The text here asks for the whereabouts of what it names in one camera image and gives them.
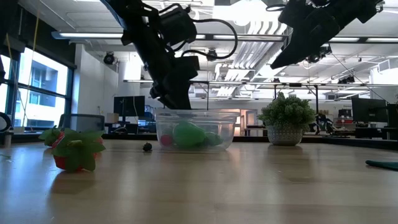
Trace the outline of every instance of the office chair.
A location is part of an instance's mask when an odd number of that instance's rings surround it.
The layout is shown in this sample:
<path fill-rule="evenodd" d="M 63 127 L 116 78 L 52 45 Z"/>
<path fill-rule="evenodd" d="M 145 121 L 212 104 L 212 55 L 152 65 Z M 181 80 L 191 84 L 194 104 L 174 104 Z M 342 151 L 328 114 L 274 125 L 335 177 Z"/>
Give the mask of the office chair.
<path fill-rule="evenodd" d="M 104 131 L 105 117 L 92 114 L 63 114 L 58 127 L 70 128 L 78 132 Z"/>

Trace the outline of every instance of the red toy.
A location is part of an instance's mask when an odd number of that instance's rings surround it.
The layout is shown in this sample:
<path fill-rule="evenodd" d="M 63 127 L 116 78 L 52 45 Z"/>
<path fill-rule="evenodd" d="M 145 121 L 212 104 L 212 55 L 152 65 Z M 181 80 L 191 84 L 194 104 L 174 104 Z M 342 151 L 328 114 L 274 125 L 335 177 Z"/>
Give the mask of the red toy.
<path fill-rule="evenodd" d="M 169 134 L 164 134 L 160 137 L 160 143 L 163 146 L 170 146 L 173 144 L 173 137 Z"/>
<path fill-rule="evenodd" d="M 55 149 L 56 146 L 58 146 L 59 142 L 63 139 L 64 136 L 65 136 L 65 133 L 61 132 L 60 135 L 58 136 L 58 139 L 52 144 L 52 149 Z M 101 137 L 98 138 L 96 141 L 101 143 L 101 144 L 104 144 L 104 139 L 101 138 Z M 96 159 L 97 153 L 93 153 L 93 156 L 94 156 L 94 159 Z M 67 158 L 66 157 L 60 157 L 60 156 L 53 156 L 53 157 L 54 157 L 54 160 L 55 160 L 55 165 L 58 168 L 60 168 L 60 169 L 66 170 L 65 161 L 66 161 Z M 83 167 L 80 166 L 79 168 L 77 168 L 76 171 L 80 171 L 82 169 L 83 169 Z"/>

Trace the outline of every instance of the white pot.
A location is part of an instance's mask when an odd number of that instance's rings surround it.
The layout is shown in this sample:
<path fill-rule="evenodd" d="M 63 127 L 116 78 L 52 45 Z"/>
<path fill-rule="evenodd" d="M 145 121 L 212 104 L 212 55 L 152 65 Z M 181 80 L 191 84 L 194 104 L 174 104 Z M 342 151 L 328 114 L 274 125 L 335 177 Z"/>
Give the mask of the white pot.
<path fill-rule="evenodd" d="M 303 130 L 295 128 L 275 128 L 267 126 L 269 142 L 276 146 L 295 146 L 303 138 Z"/>

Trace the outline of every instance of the green plant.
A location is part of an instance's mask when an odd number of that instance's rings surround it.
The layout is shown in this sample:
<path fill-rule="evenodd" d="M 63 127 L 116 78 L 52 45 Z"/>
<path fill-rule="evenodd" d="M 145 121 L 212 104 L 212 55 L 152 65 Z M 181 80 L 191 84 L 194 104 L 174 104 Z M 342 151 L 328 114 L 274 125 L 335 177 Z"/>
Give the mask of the green plant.
<path fill-rule="evenodd" d="M 65 135 L 52 154 L 65 158 L 65 170 L 73 172 L 78 169 L 95 170 L 95 155 L 105 150 L 105 147 L 98 141 L 104 131 L 88 131 L 78 133 L 71 129 L 65 129 Z"/>
<path fill-rule="evenodd" d="M 52 129 L 43 131 L 43 133 L 39 136 L 39 139 L 44 140 L 45 146 L 52 146 L 60 134 L 61 129 L 58 129 L 57 126 L 54 126 Z"/>
<path fill-rule="evenodd" d="M 266 126 L 277 128 L 298 128 L 308 130 L 308 124 L 314 122 L 315 112 L 308 105 L 308 100 L 301 100 L 295 96 L 285 98 L 283 93 L 278 94 L 278 98 L 267 107 L 261 109 L 258 116 L 265 122 Z"/>

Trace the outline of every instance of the pink ball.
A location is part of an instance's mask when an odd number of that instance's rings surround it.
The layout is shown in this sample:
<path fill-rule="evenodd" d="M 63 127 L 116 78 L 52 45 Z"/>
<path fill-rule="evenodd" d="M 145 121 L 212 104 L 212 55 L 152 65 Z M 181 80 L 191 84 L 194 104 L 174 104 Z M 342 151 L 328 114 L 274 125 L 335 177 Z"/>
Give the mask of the pink ball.
<path fill-rule="evenodd" d="M 173 137 L 169 134 L 164 134 L 160 137 L 160 143 L 164 146 L 173 144 Z"/>

